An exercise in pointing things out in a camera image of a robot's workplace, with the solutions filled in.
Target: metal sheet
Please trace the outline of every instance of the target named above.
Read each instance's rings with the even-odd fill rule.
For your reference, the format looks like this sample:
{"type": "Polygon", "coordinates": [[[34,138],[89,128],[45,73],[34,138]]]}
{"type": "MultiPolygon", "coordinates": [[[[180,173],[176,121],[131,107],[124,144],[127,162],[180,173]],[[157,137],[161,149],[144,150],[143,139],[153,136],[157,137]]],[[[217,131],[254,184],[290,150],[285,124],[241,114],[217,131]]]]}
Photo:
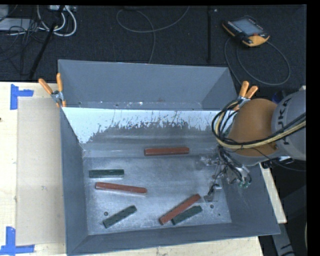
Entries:
{"type": "Polygon", "coordinates": [[[237,95],[227,68],[60,60],[68,107],[62,108],[61,145],[69,255],[279,232],[261,171],[251,168],[247,189],[221,181],[218,202],[173,226],[158,218],[190,196],[207,194],[215,166],[201,170],[201,155],[215,154],[211,121],[237,95]],[[145,148],[188,147],[189,154],[144,156],[145,148]],[[124,169],[123,178],[98,179],[146,187],[146,195],[95,189],[92,169],[124,169]],[[110,215],[137,212],[105,228],[110,215]]]}

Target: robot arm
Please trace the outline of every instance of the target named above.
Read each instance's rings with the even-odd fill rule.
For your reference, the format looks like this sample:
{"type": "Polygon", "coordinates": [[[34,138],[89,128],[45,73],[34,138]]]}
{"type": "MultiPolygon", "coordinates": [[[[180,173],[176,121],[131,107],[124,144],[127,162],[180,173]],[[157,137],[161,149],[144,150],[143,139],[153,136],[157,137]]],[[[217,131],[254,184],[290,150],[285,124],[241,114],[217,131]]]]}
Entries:
{"type": "Polygon", "coordinates": [[[221,162],[232,170],[229,176],[238,174],[229,180],[247,187],[250,166],[280,157],[306,160],[306,91],[290,94],[279,104],[240,95],[214,118],[212,132],[221,162]],[[225,129],[231,115],[232,123],[225,129]]]}

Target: electronic device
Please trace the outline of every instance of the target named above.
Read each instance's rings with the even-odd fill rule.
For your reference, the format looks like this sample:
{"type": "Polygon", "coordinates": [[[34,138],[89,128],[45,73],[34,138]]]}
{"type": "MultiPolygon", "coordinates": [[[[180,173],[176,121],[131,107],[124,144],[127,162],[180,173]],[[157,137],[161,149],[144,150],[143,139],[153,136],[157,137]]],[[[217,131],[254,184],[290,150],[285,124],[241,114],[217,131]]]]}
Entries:
{"type": "Polygon", "coordinates": [[[262,45],[270,37],[253,18],[248,16],[234,20],[223,20],[222,27],[234,39],[249,47],[262,45]]]}

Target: cable bundle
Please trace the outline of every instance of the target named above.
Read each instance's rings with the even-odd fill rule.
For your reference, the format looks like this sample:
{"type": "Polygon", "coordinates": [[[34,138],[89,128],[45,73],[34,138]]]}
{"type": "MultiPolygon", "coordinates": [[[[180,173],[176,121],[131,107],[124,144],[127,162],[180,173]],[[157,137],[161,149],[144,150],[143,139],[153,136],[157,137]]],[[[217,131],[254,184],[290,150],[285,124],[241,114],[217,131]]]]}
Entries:
{"type": "Polygon", "coordinates": [[[212,132],[216,137],[217,142],[225,148],[239,150],[239,149],[250,149],[250,148],[259,147],[271,142],[278,141],[284,137],[287,137],[306,126],[306,113],[303,113],[300,116],[298,116],[296,119],[288,123],[286,126],[284,126],[280,130],[274,132],[273,134],[271,134],[266,138],[242,142],[242,143],[237,142],[233,139],[227,138],[225,136],[224,130],[228,120],[233,115],[236,115],[238,112],[238,110],[232,113],[231,111],[242,102],[243,102],[243,99],[241,98],[231,101],[214,117],[212,121],[212,124],[211,124],[212,132]]]}

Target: black carpet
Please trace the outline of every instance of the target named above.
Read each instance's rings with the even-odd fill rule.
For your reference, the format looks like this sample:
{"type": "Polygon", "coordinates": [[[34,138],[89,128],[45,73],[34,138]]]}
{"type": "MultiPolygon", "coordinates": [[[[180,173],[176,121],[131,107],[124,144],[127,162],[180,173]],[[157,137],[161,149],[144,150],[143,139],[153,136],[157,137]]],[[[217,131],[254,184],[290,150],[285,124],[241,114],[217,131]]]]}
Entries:
{"type": "MultiPolygon", "coordinates": [[[[35,17],[36,10],[35,5],[18,5],[10,17],[35,17]]],[[[40,5],[39,12],[46,24],[52,23],[54,12],[48,11],[47,5],[40,5]]],[[[64,13],[67,18],[65,27],[71,32],[74,24],[70,15],[64,13]]],[[[0,81],[36,82],[38,78],[43,78],[47,82],[55,82],[59,59],[226,67],[226,53],[237,92],[241,87],[238,80],[248,80],[250,84],[258,85],[259,91],[255,97],[269,100],[275,93],[296,92],[302,85],[306,85],[306,5],[215,5],[209,9],[204,5],[126,8],[78,5],[74,15],[76,33],[69,37],[52,36],[32,79],[29,79],[30,70],[47,33],[38,30],[22,35],[8,35],[7,31],[1,31],[0,81]],[[210,52],[208,10],[211,15],[210,52]],[[269,32],[269,43],[249,48],[232,39],[228,40],[230,36],[222,28],[222,20],[242,16],[255,18],[269,32]],[[117,17],[123,26],[131,30],[159,30],[155,33],[129,31],[118,23],[117,17]]],[[[305,173],[292,173],[294,175],[276,167],[273,170],[281,198],[306,182],[305,173]]],[[[299,221],[295,220],[291,220],[292,226],[300,228],[300,223],[304,223],[307,216],[303,213],[299,221]]],[[[305,255],[304,241],[297,241],[293,233],[289,235],[295,241],[293,247],[298,251],[296,255],[305,255]]],[[[261,237],[260,241],[265,255],[276,255],[270,238],[261,237]]]]}

